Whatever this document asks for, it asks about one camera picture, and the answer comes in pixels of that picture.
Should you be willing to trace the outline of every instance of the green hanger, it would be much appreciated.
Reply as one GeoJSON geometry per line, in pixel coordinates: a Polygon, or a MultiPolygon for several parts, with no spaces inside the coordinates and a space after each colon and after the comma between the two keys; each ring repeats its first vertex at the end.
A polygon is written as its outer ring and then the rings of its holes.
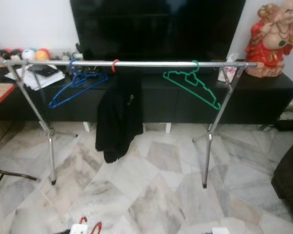
{"type": "Polygon", "coordinates": [[[214,108],[215,110],[219,111],[221,105],[220,105],[219,102],[216,104],[217,98],[215,97],[214,93],[213,93],[209,88],[207,88],[207,87],[205,86],[205,84],[204,84],[202,81],[200,81],[200,80],[196,77],[196,74],[195,74],[195,73],[198,72],[199,69],[200,69],[199,62],[196,61],[196,60],[193,60],[192,62],[195,62],[195,63],[197,64],[197,68],[196,68],[195,70],[193,70],[192,72],[187,73],[187,72],[169,71],[169,72],[164,72],[164,73],[163,73],[163,77],[164,77],[165,79],[168,79],[169,81],[173,82],[174,84],[180,86],[181,88],[187,90],[189,93],[195,95],[196,97],[198,97],[199,99],[201,99],[202,101],[204,101],[205,103],[207,103],[208,105],[210,105],[212,108],[214,108]],[[184,76],[185,76],[185,81],[188,82],[189,84],[193,85],[193,86],[197,86],[198,84],[201,84],[201,85],[203,86],[203,88],[204,88],[207,92],[209,92],[210,95],[213,97],[213,99],[214,99],[213,103],[207,101],[206,99],[204,99],[204,98],[201,97],[200,95],[196,94],[196,93],[193,92],[192,90],[188,89],[187,87],[185,87],[185,86],[183,86],[183,85],[177,83],[176,81],[172,80],[171,78],[169,78],[170,74],[184,75],[184,76]],[[194,79],[196,80],[196,82],[192,82],[192,81],[188,80],[188,77],[191,76],[191,75],[194,76],[194,79]]]}

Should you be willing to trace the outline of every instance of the black tv cabinet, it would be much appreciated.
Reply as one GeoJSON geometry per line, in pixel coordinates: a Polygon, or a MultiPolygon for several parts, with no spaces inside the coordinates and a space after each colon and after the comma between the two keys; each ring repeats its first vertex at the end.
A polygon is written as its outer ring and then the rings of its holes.
{"type": "MultiPolygon", "coordinates": [[[[222,103],[227,86],[217,81],[218,71],[199,74],[222,103]]],[[[70,77],[43,89],[49,103],[52,97],[66,84],[70,77]]],[[[70,88],[64,98],[69,97],[91,83],[80,88],[70,88]]],[[[96,122],[97,107],[110,81],[95,87],[81,96],[50,110],[42,101],[40,91],[27,89],[37,108],[48,121],[96,122]]],[[[202,87],[191,88],[197,93],[202,87]]],[[[144,122],[212,123],[217,111],[197,97],[174,85],[161,75],[144,75],[142,78],[144,122]]],[[[271,124],[293,99],[293,82],[284,74],[276,78],[254,78],[243,73],[224,111],[221,123],[271,124]]],[[[37,120],[19,88],[0,105],[0,120],[37,120]]]]}

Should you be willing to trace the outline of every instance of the marble floor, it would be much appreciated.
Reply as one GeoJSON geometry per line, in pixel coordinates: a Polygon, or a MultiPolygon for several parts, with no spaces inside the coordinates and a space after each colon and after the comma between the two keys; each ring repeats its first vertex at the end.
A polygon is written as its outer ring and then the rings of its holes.
{"type": "Polygon", "coordinates": [[[0,168],[40,178],[0,183],[0,234],[54,234],[86,216],[101,234],[293,234],[293,217],[271,178],[293,132],[220,125],[202,188],[207,125],[146,124],[125,157],[112,164],[95,150],[95,126],[56,122],[57,183],[50,184],[48,145],[39,125],[16,124],[0,142],[0,168]]]}

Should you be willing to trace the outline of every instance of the horizontal rail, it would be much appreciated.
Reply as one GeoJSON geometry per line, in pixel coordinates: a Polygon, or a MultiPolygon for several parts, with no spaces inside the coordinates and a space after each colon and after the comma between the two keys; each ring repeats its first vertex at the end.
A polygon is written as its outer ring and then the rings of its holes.
{"type": "MultiPolygon", "coordinates": [[[[1,65],[69,65],[69,61],[28,61],[28,60],[0,60],[1,65]]],[[[113,61],[75,61],[75,66],[112,66],[113,61]]],[[[195,62],[170,62],[170,61],[119,61],[115,62],[116,67],[196,67],[195,62]]],[[[256,67],[256,62],[199,62],[200,67],[256,67]]]]}

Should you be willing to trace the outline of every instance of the white wall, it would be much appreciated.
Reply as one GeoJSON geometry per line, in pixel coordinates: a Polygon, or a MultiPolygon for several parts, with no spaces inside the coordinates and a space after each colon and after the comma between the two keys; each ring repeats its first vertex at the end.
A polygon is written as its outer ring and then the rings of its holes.
{"type": "Polygon", "coordinates": [[[0,0],[0,49],[75,51],[77,42],[69,0],[0,0]]]}
{"type": "MultiPolygon", "coordinates": [[[[239,53],[244,58],[251,26],[259,20],[257,10],[263,4],[281,1],[246,0],[229,54],[239,53]]],[[[0,48],[75,51],[78,41],[69,0],[0,0],[0,48]]],[[[293,52],[285,64],[284,72],[293,80],[293,52]]]]}

